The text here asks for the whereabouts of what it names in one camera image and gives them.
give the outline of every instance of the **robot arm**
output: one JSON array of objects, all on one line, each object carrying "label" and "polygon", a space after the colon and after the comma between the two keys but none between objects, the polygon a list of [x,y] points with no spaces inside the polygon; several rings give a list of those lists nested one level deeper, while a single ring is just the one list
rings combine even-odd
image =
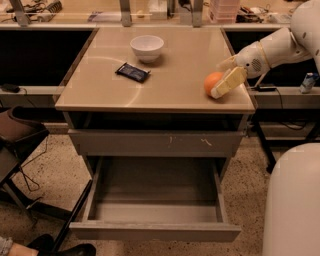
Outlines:
[{"label": "robot arm", "polygon": [[310,0],[295,11],[290,29],[281,28],[220,63],[217,68],[225,75],[212,89],[212,97],[220,98],[246,78],[264,75],[271,68],[284,63],[314,58],[320,72],[319,14],[320,0]]}]

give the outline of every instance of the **floor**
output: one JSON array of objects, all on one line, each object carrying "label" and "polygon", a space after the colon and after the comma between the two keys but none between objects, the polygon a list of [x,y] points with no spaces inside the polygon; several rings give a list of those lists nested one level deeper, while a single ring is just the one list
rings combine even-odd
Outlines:
[{"label": "floor", "polygon": [[[45,148],[46,143],[41,144],[33,157]],[[269,181],[266,166],[267,160],[257,137],[244,137],[222,181],[229,222],[242,228],[232,243],[84,241],[69,232],[60,249],[90,242],[97,248],[98,256],[259,256]],[[72,208],[89,179],[83,160],[76,154],[69,137],[59,132],[48,137],[46,153],[26,165],[24,172],[40,184],[38,188],[30,183],[31,189],[36,191],[29,192],[22,175],[17,174],[14,181],[24,193],[34,199],[42,197],[42,202],[65,209]],[[38,222],[32,225],[17,207],[1,202],[0,216],[1,236],[13,237],[22,244],[43,233],[56,237],[62,225],[59,220],[39,215]]]}]

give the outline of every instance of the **orange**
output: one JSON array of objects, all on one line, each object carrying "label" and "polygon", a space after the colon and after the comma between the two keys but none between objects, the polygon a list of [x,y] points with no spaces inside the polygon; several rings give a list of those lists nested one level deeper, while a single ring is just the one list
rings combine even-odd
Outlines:
[{"label": "orange", "polygon": [[211,96],[211,90],[216,85],[216,83],[222,78],[222,72],[213,72],[206,77],[204,80],[204,90]]}]

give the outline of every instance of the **white bowl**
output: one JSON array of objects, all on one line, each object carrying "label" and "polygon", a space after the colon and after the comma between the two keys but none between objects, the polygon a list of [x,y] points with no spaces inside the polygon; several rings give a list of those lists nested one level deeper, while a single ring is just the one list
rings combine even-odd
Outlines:
[{"label": "white bowl", "polygon": [[160,56],[163,45],[160,37],[151,35],[138,36],[130,42],[134,54],[144,63],[154,62]]}]

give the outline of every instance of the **open drawer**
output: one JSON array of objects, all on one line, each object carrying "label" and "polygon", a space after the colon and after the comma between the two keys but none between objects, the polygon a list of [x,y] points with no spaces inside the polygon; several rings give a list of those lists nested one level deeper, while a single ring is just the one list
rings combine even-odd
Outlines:
[{"label": "open drawer", "polygon": [[233,241],[214,159],[101,157],[80,239]]}]

